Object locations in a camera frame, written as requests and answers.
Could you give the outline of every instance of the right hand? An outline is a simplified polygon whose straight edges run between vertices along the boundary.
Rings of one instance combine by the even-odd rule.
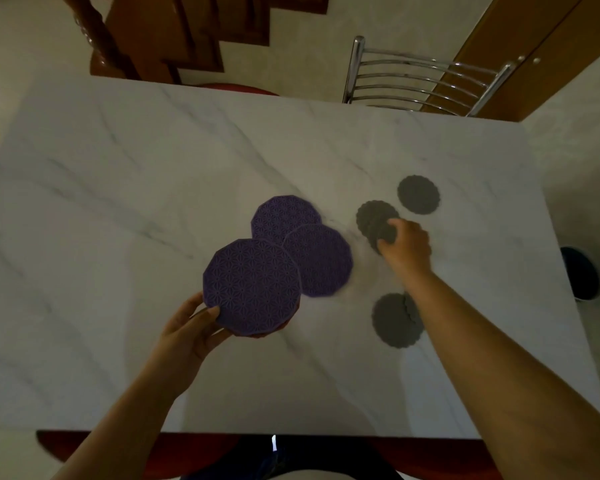
[[[405,287],[414,280],[431,275],[429,233],[417,222],[389,219],[387,223],[395,227],[398,233],[395,242],[389,244],[384,239],[378,239],[377,247]]]

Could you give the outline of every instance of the wooden staircase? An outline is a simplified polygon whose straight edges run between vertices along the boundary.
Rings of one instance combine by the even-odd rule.
[[[328,4],[329,0],[113,0],[105,24],[140,79],[179,84],[180,68],[224,72],[220,41],[269,45],[272,7],[325,14]],[[124,77],[107,64],[97,43],[92,45],[96,50],[91,73]]]

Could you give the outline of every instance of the table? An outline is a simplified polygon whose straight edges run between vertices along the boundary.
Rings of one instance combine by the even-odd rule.
[[[438,186],[434,213],[400,205],[412,174]],[[0,148],[0,427],[94,427],[214,252],[281,194],[343,234],[351,280],[225,342],[165,431],[478,437],[427,334],[374,333],[373,304],[401,290],[356,227],[368,200],[420,222],[440,277],[600,410],[518,124],[46,75]]]

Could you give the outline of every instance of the chrome chair backrest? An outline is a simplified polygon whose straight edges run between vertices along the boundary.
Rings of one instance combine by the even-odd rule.
[[[378,65],[388,66],[390,69],[366,72],[366,68],[373,70]],[[500,70],[492,70],[405,52],[366,48],[365,38],[357,36],[353,40],[342,102],[351,104],[353,101],[376,101],[378,104],[369,105],[407,111],[418,111],[422,106],[429,106],[455,116],[475,116],[515,67],[515,64],[507,62]],[[455,84],[440,80],[444,74],[454,76]],[[364,79],[392,79],[394,82],[365,84],[362,81],[360,84]],[[436,91],[441,86],[444,86],[445,94]],[[389,89],[389,92],[377,92],[378,89]],[[382,101],[390,101],[392,104],[380,104]]]

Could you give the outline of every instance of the white tiled floor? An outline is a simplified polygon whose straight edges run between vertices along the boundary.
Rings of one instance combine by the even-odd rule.
[[[108,0],[93,1],[106,12]],[[183,79],[339,101],[353,36],[365,35],[376,47],[453,58],[490,1],[331,0],[327,16],[273,10],[271,47],[223,43],[225,74],[184,71]],[[90,55],[61,0],[0,0],[0,140],[37,74],[87,73]],[[525,126],[559,237],[600,254],[599,88],[600,60]],[[600,371],[600,301],[580,312]],[[32,432],[0,431],[0,480],[44,479],[56,468]]]

